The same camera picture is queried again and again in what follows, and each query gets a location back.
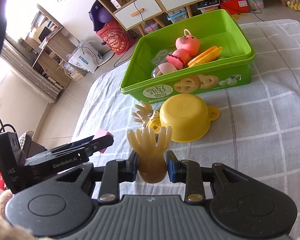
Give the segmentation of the green cookie tin box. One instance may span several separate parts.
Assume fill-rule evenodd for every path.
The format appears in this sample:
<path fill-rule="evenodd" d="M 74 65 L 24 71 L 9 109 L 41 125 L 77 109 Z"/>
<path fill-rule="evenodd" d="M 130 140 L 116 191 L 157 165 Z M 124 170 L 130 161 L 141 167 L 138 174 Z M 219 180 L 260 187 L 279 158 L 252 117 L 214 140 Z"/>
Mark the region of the green cookie tin box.
<path fill-rule="evenodd" d="M 226 10 L 174 23 L 141 38 L 120 92 L 149 103 L 246 85 L 255 52 Z"/>

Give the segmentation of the white starfish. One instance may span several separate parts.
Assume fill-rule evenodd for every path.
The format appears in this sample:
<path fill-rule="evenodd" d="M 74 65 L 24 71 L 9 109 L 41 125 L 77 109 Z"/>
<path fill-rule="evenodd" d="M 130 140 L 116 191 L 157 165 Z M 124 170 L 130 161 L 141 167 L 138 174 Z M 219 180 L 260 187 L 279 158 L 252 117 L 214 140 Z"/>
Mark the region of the white starfish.
<path fill-rule="evenodd" d="M 152 114 L 145 114 L 142 111 L 137 111 L 137 114 L 138 114 L 140 120 L 142 121 L 143 128 L 147 128 L 148 123 L 150 121 L 159 118 L 159 111 L 158 110 L 154 110 Z"/>

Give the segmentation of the grey checked table cloth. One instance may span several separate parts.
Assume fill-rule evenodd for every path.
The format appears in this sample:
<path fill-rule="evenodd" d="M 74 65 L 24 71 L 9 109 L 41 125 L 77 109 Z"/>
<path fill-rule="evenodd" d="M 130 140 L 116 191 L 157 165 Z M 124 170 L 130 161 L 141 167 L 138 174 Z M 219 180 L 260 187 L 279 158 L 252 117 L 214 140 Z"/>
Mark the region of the grey checked table cloth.
<path fill-rule="evenodd" d="M 251 83 L 199 94 L 206 104 L 219 108 L 220 117 L 209 131 L 187 144 L 171 142 L 178 159 L 201 166 L 224 163 L 247 176 L 288 194 L 298 208 L 290 235 L 300 236 L 300 23 L 276 20 L 240 24 L 256 56 L 251 64 Z M 90 161 L 103 166 L 113 159 L 126 159 L 131 147 L 126 131 L 137 129 L 131 116 L 138 102 L 123 95 L 119 86 L 128 63 L 99 77 L 92 85 L 72 141 L 89 137 L 101 128 L 114 136 L 106 153 L 95 153 Z M 122 183 L 120 193 L 184 197 L 184 184 L 170 183 L 168 176 L 157 184 L 146 184 L 137 176 Z"/>

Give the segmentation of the clear plastic case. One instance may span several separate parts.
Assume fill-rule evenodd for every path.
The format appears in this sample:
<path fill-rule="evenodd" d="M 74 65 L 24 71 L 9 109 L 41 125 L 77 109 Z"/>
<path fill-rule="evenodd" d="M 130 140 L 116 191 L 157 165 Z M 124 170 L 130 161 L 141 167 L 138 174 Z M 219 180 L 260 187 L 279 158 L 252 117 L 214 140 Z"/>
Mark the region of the clear plastic case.
<path fill-rule="evenodd" d="M 155 57 L 152 59 L 152 64 L 156 67 L 162 63 L 167 62 L 167 55 L 172 54 L 173 50 L 171 49 L 163 49 L 160 50 L 157 55 L 155 55 Z"/>

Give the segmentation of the pink dome toy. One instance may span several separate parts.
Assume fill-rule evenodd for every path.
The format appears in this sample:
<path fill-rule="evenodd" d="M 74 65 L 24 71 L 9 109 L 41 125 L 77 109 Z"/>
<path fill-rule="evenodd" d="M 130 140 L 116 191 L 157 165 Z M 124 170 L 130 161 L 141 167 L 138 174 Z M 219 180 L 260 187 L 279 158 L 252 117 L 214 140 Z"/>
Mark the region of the pink dome toy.
<path fill-rule="evenodd" d="M 161 75 L 169 74 L 175 72 L 176 70 L 177 69 L 173 64 L 169 62 L 164 62 L 153 69 L 152 77 L 158 77 Z"/>

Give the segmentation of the yellow toy pot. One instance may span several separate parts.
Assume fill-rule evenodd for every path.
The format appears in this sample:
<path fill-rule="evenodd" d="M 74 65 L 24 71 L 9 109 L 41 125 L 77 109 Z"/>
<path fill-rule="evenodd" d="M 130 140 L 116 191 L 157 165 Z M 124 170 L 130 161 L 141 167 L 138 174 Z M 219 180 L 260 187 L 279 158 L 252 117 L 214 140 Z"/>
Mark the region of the yellow toy pot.
<path fill-rule="evenodd" d="M 220 116 L 220 110 L 208 106 L 205 101 L 193 94 L 178 94 L 167 99 L 161 106 L 159 117 L 148 123 L 156 133 L 161 127 L 172 128 L 173 142 L 193 142 L 203 137 L 211 122 Z"/>

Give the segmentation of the pink rectangular box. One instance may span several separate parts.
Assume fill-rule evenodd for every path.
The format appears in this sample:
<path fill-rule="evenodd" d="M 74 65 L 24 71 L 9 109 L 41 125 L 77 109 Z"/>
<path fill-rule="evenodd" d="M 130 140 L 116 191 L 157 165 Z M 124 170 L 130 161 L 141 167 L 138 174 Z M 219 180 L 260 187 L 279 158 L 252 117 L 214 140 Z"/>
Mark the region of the pink rectangular box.
<path fill-rule="evenodd" d="M 113 137 L 114 136 L 110 132 L 104 129 L 99 128 L 97 130 L 97 132 L 94 135 L 94 139 L 98 140 L 99 143 L 98 151 L 100 153 L 104 153 L 106 149 L 113 144 L 114 142 Z"/>

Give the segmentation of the red shoe box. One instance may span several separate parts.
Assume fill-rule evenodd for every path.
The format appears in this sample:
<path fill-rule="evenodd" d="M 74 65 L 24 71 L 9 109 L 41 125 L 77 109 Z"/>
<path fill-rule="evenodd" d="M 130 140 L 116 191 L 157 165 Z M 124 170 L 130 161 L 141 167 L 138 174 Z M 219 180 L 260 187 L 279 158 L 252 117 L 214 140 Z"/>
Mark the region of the red shoe box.
<path fill-rule="evenodd" d="M 250 11 L 247 0 L 219 0 L 221 9 L 226 10 L 230 15 L 247 13 Z"/>

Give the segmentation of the beige rubber hand toy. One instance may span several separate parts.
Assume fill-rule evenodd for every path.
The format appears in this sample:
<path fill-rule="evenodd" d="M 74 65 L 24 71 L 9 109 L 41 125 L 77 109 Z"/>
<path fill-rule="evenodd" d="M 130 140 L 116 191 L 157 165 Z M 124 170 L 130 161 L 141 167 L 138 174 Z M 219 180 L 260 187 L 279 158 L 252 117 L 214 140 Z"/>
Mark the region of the beige rubber hand toy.
<path fill-rule="evenodd" d="M 169 148 L 172 139 L 172 128 L 161 127 L 159 133 L 154 129 L 128 130 L 127 139 L 140 160 L 138 172 L 141 179 L 150 184 L 161 182 L 167 173 L 167 164 L 164 153 Z"/>

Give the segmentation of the wooden desk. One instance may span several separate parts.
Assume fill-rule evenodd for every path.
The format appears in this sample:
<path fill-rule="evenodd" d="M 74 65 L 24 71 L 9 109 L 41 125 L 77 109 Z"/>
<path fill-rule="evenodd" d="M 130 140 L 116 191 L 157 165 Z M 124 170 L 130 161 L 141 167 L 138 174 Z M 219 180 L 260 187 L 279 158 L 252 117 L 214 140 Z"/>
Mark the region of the wooden desk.
<path fill-rule="evenodd" d="M 68 62 L 76 46 L 63 25 L 39 4 L 29 32 L 18 43 L 30 53 L 30 66 L 61 90 L 87 73 Z"/>

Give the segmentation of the white paper shopping bag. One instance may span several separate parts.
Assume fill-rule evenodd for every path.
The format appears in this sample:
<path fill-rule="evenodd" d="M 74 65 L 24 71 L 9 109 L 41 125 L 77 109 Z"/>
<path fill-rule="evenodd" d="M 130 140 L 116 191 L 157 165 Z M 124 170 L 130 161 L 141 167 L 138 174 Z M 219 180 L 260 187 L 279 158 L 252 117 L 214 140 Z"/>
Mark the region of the white paper shopping bag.
<path fill-rule="evenodd" d="M 90 73 L 94 73 L 103 61 L 102 54 L 89 41 L 81 41 L 67 57 L 69 64 Z"/>

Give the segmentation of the beige antler coral toy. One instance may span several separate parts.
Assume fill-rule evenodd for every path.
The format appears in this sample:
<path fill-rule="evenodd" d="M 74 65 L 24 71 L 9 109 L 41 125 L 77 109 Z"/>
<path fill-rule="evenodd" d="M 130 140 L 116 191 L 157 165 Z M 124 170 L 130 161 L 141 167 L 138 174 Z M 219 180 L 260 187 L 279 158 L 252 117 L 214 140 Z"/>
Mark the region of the beige antler coral toy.
<path fill-rule="evenodd" d="M 137 111 L 142 111 L 145 114 L 152 114 L 153 113 L 153 108 L 151 106 L 151 104 L 149 104 L 148 102 L 145 101 L 140 101 L 140 105 L 135 105 L 134 107 L 137 109 Z M 141 123 L 142 121 L 140 120 L 138 114 L 136 112 L 132 112 L 132 116 L 133 116 L 133 121 L 137 122 L 137 123 Z"/>

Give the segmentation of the yellow green ridged toy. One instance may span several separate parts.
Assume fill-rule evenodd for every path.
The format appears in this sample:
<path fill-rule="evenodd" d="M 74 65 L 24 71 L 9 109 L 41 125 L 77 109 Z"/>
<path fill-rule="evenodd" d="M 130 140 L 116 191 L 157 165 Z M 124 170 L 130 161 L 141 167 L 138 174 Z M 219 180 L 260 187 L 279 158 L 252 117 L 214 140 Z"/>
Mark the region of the yellow green ridged toy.
<path fill-rule="evenodd" d="M 217 60 L 223 60 L 223 59 L 229 59 L 231 56 L 223 56 L 223 57 L 218 57 Z"/>

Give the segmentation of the clear storage bin blue lid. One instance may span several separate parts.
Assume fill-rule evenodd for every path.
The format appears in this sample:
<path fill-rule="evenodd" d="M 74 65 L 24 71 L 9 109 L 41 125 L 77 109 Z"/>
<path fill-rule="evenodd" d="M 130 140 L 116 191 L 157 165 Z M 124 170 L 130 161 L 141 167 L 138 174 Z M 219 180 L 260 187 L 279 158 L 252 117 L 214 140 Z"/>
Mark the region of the clear storage bin blue lid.
<path fill-rule="evenodd" d="M 166 14 L 166 17 L 172 23 L 177 23 L 177 22 L 180 22 L 182 20 L 189 18 L 186 8 L 180 8 L 180 9 L 168 12 Z"/>

